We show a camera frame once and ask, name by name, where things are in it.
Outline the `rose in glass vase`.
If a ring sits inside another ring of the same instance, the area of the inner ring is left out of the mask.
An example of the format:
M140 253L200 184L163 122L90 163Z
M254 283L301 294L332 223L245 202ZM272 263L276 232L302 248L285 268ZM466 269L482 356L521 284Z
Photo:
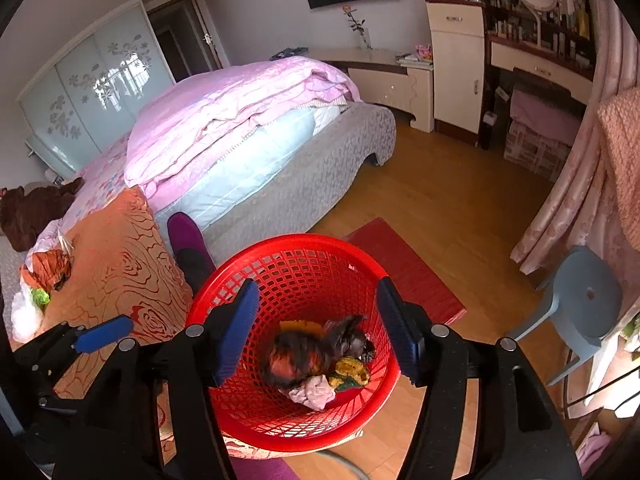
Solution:
M342 6L342 10L343 13L345 14L348 24L349 24L349 28L353 31L356 32L364 47L367 50L371 50L372 49L372 44L370 41L370 37L369 37L369 33L368 30L364 27L364 23L366 22L365 20L358 20L358 18L356 18L355 16L355 12L356 10L353 9L351 6L349 6L348 4L346 4L346 6Z

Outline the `grey plastic stool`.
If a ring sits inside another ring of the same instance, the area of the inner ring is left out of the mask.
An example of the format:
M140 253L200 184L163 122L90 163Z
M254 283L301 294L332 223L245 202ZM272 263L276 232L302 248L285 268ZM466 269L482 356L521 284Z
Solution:
M544 293L538 306L508 336L519 341L551 321L573 359L548 380L556 384L589 361L617 322L623 291L612 269L585 246L574 246L538 286Z

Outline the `white tall cabinet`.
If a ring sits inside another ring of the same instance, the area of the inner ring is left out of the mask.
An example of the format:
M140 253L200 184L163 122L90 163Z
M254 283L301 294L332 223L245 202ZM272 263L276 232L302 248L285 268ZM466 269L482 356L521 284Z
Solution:
M475 145L480 140L485 82L484 6L425 0L434 73L438 132Z

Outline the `clear plastic bag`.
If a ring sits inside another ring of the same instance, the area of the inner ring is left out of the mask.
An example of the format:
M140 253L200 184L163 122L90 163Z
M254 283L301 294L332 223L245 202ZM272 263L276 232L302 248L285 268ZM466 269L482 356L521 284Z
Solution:
M43 314L32 298L32 289L21 284L21 289L14 295L11 306L11 323L13 339L27 342L38 332Z

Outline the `glass sliding door wardrobe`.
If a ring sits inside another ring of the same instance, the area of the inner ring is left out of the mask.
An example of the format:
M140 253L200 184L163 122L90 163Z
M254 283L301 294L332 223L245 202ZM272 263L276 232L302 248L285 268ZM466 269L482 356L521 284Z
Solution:
M83 30L18 95L26 145L56 174L73 177L174 83L142 1L131 0Z

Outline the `woven storage box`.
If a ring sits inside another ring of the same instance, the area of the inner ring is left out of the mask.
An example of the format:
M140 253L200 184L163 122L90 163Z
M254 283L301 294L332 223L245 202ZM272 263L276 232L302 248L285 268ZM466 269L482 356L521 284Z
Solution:
M526 125L512 120L506 134L503 158L538 174L550 182L559 177L570 147L560 141L541 136Z

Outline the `dressing table with drawer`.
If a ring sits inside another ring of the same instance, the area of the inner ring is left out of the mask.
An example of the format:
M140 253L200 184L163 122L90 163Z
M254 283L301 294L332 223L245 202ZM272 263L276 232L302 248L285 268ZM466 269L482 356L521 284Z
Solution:
M587 105L591 96L592 80L552 61L535 48L521 46L494 35L489 35L490 64L503 70L521 70L551 81L570 92L572 98Z

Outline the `pink blanket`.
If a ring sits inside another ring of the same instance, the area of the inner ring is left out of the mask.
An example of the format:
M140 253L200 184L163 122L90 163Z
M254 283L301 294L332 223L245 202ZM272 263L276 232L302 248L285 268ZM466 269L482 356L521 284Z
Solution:
M620 226L629 245L639 250L639 88L629 88L604 102L598 119Z

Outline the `green wrapper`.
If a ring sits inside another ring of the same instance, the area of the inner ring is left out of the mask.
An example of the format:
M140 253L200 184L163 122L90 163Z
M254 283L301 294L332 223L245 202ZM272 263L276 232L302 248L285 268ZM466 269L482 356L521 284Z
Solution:
M40 310L44 310L50 304L51 297L46 290L33 288L30 294L32 295L32 303Z

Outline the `red plastic mesh basket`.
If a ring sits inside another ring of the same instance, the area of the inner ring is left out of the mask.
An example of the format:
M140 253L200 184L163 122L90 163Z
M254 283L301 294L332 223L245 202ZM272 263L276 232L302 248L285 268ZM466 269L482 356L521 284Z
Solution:
M253 448L304 454L350 439L393 392L399 366L376 307L386 271L352 244L317 234L264 240L202 286L186 322L201 323L245 280L259 307L240 362L209 391L222 433ZM324 375L336 397L321 412L286 395Z

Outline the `orange rose pattern tablecloth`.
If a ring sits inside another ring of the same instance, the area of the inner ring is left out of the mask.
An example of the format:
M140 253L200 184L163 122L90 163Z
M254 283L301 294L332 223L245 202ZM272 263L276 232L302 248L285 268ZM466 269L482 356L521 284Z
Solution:
M139 344L171 339L183 329L192 290L168 252L152 210L136 188L80 220L70 279L44 310L39 333L66 322L93 327L121 314Z

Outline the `brown plush bear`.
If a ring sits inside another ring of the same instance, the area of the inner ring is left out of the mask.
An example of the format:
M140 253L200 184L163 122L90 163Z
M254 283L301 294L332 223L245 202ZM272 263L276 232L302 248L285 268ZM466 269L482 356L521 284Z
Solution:
M61 219L75 201L85 181L76 178L59 188L40 186L29 193L22 186L1 190L1 231L16 252L27 252L40 233Z

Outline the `pink floral bed sheet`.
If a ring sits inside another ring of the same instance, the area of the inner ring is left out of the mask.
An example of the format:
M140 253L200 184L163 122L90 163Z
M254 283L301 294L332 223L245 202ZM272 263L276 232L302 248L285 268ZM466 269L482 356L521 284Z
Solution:
M79 175L84 180L84 185L76 193L75 200L66 214L61 219L52 220L38 236L36 244L25 259L29 269L32 268L33 255L48 252L58 246L60 235L70 240L68 232L79 221L106 207L126 188L124 168L129 137L130 134L126 133L105 153L81 170Z

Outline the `pink quilt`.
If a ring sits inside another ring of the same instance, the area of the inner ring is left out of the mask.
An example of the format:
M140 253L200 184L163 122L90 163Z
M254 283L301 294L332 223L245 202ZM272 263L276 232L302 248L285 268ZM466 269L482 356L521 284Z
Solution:
M140 110L128 139L124 181L163 209L257 128L294 108L341 100L361 100L356 84L306 56L191 76Z

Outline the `dark doorway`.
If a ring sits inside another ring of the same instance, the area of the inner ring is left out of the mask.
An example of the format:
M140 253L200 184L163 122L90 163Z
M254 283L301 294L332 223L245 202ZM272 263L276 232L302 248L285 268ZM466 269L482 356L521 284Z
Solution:
M222 67L212 35L195 0L171 0L148 12L175 81Z

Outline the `grey bed frame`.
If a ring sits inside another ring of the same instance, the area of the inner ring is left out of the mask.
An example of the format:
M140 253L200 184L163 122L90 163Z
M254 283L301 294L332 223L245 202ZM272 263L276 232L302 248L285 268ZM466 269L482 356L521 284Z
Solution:
M388 108L347 107L260 191L204 230L214 263L219 266L261 240L309 231L344 197L366 160L384 165L395 143L396 122Z

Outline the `red floor mat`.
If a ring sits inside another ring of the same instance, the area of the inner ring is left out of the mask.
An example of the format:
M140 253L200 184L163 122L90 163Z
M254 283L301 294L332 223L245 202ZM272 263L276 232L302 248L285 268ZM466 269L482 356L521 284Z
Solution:
M418 253L382 218L344 237L371 256L390 276L403 300L420 304L434 323L451 324L465 306Z

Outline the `brown orange wrapper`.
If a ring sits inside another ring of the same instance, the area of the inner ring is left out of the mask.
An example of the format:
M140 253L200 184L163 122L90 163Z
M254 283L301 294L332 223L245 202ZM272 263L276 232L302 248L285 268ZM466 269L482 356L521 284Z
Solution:
M62 249L53 249L33 254L32 267L22 266L20 274L30 288L52 292L70 278L71 270L70 256Z

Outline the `light blue pillow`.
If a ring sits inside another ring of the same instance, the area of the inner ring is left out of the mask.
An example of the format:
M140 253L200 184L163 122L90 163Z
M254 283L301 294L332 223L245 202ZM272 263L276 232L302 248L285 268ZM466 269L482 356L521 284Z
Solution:
M200 230L205 230L258 192L312 138L315 126L314 112L298 108L257 128L226 157L215 162L186 195L155 214L163 241L169 240L167 222L176 212L187 214Z

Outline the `cream low tv cabinet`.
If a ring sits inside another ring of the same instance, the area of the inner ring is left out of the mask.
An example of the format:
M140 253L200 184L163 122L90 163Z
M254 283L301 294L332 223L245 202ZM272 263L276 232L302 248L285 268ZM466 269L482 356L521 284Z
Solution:
M435 129L431 63L398 60L395 52L378 49L311 48L306 55L345 72L364 102L411 114L415 129Z

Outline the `pink curtain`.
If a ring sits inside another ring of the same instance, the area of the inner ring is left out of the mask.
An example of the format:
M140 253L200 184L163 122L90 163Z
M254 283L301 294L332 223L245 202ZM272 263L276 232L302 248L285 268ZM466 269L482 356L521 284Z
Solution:
M623 289L623 315L639 311L639 252L620 225L597 111L639 81L639 41L614 0L590 0L597 63L592 90L568 159L540 211L511 252L524 274L553 266L586 246L611 267Z

